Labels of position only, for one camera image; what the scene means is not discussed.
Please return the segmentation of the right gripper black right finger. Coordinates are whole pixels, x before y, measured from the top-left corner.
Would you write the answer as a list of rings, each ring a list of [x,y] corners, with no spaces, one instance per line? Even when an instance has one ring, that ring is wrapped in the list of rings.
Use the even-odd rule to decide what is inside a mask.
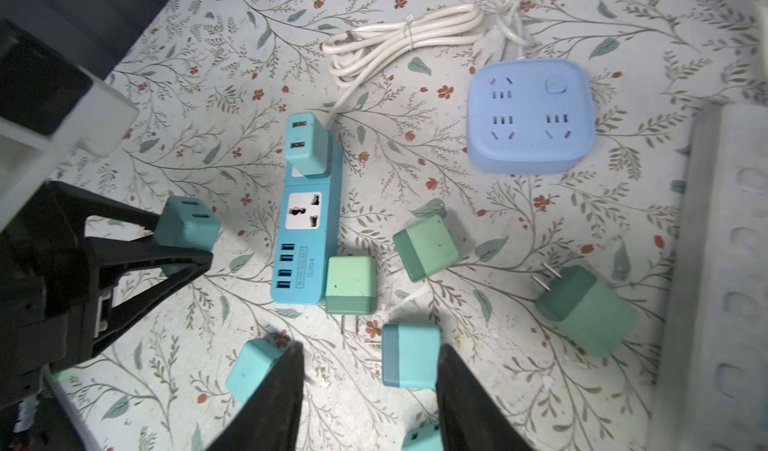
[[[436,393],[444,450],[532,450],[448,344],[439,353]]]

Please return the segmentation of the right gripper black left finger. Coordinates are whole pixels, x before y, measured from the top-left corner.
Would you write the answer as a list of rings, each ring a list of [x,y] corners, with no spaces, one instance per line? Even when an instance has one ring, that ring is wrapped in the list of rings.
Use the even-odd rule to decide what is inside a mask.
[[[290,344],[210,450],[294,450],[305,378],[303,345]]]

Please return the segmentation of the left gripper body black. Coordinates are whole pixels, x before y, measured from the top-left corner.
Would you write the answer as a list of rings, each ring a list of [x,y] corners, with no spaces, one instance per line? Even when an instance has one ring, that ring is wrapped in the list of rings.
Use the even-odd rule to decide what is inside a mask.
[[[107,208],[99,195],[42,185],[1,232],[1,405],[37,393],[42,371],[93,354],[99,334],[102,264],[87,220]]]

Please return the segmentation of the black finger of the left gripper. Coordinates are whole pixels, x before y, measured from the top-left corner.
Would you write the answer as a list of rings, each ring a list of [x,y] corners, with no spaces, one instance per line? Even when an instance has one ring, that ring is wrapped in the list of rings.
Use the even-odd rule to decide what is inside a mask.
[[[155,244],[150,237],[130,241],[87,237],[90,217],[104,217],[153,231],[160,216],[55,182],[53,198],[72,240],[54,255],[56,284],[67,307],[68,358],[93,358],[139,323],[165,299],[208,271],[209,251]],[[119,305],[114,291],[124,275],[171,266],[177,272]]]

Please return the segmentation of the teal power strip with USB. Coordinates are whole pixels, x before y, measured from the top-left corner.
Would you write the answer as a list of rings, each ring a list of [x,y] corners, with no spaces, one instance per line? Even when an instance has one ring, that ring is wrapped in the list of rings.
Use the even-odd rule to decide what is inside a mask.
[[[279,220],[271,298],[284,305],[315,305],[325,296],[327,265],[337,254],[343,152],[330,139],[329,168],[305,177],[287,167]]]

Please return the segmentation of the white long power strip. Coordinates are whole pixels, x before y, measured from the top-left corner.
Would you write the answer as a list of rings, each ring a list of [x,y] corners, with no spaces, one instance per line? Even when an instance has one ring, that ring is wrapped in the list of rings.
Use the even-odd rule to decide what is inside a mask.
[[[767,446],[767,110],[695,123],[646,446]]]

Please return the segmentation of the blue square socket cube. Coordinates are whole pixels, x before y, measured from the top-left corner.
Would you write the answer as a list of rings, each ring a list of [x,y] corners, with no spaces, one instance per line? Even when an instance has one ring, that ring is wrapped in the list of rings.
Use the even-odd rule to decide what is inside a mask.
[[[470,82],[467,154],[493,174],[553,175],[593,149],[596,110],[586,70],[567,59],[483,67]]]

